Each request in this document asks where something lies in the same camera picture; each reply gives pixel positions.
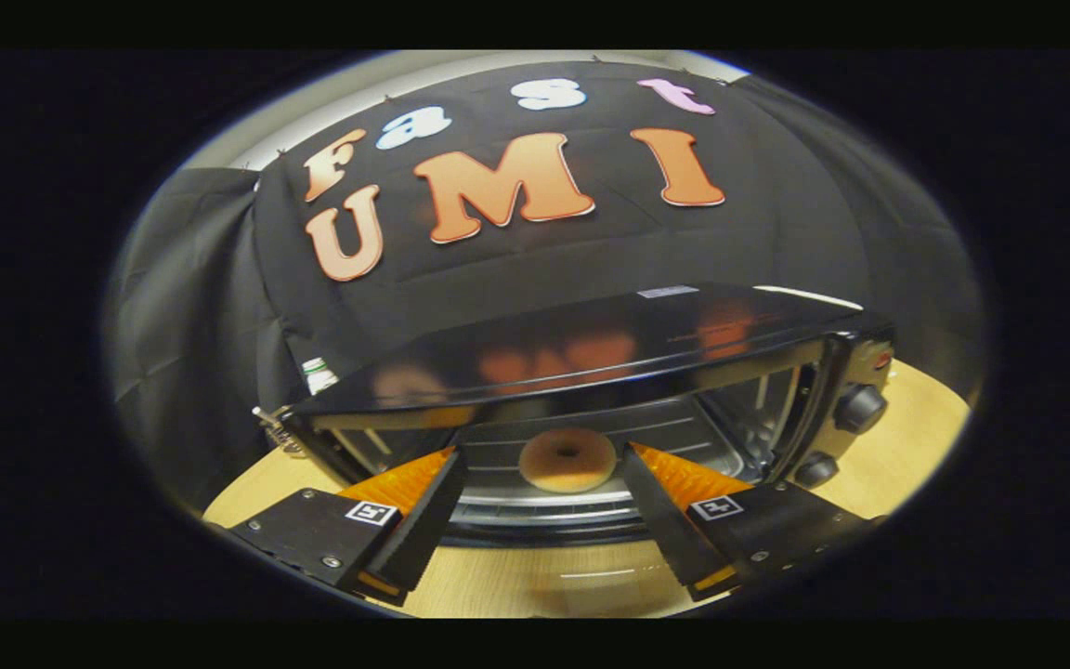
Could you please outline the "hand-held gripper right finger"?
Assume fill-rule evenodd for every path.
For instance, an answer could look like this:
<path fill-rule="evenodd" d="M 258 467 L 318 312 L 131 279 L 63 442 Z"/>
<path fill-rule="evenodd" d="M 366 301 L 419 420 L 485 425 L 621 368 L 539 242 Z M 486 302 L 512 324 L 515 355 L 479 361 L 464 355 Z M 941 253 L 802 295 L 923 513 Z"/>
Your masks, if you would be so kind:
<path fill-rule="evenodd" d="M 798 484 L 750 484 L 642 443 L 624 445 L 621 478 L 696 602 L 799 574 L 880 524 Z"/>

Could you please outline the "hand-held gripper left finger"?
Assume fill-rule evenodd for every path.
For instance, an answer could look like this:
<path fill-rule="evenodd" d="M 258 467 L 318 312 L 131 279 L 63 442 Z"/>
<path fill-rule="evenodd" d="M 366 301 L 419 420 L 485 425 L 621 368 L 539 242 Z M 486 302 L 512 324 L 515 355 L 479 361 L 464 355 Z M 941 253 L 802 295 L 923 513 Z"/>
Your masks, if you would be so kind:
<path fill-rule="evenodd" d="M 419 586 L 467 475 L 467 457 L 447 446 L 348 490 L 286 495 L 230 533 L 314 582 L 400 606 Z"/>

